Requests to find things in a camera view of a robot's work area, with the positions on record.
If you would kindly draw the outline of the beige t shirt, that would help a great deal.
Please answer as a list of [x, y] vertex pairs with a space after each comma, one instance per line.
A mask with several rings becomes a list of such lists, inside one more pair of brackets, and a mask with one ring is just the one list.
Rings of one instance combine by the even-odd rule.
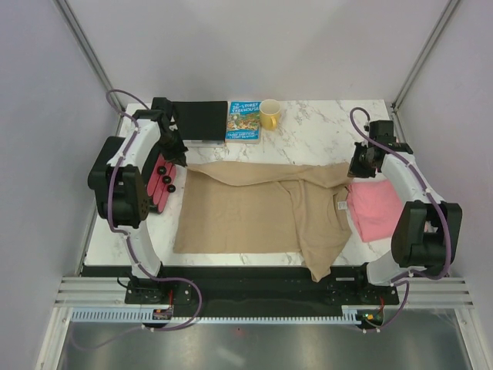
[[191, 164], [173, 250], [177, 254], [299, 252], [313, 281], [352, 235], [339, 209], [347, 162], [324, 166], [218, 161]]

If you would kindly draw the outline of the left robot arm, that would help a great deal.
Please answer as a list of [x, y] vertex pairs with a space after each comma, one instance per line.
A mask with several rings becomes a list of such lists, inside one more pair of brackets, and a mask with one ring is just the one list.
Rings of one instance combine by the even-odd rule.
[[153, 99], [151, 107], [133, 115], [123, 114], [134, 127], [125, 137], [110, 136], [104, 142], [88, 175], [99, 216], [126, 244], [132, 275], [148, 278], [142, 293], [152, 303], [166, 300], [169, 285], [159, 278], [158, 258], [147, 227], [150, 197], [143, 170], [152, 153], [173, 165], [186, 166], [187, 148], [173, 118], [173, 103], [165, 97]]

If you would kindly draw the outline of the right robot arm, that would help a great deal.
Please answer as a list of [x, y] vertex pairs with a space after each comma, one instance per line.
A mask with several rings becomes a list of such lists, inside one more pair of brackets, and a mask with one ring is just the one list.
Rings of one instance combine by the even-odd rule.
[[407, 277], [443, 278], [455, 257], [462, 209], [431, 188], [415, 163], [412, 149], [397, 141], [393, 121], [370, 120], [359, 134], [363, 141], [355, 144], [347, 175], [361, 184], [372, 184], [381, 173], [397, 194], [391, 249], [364, 264], [365, 277], [352, 286], [354, 297], [367, 304], [380, 295], [381, 286]]

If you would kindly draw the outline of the black pink drawer unit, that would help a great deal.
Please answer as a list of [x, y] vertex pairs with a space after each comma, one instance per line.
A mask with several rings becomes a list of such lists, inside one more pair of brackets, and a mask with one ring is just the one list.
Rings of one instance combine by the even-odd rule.
[[[108, 192], [113, 166], [109, 164], [123, 147], [124, 139], [111, 136], [106, 139], [88, 175], [89, 189], [96, 197], [96, 208], [101, 218], [108, 216]], [[155, 144], [141, 170], [127, 170], [121, 166], [113, 191], [113, 222], [121, 224], [149, 212], [161, 214], [169, 195], [176, 191], [176, 165], [167, 162]]]

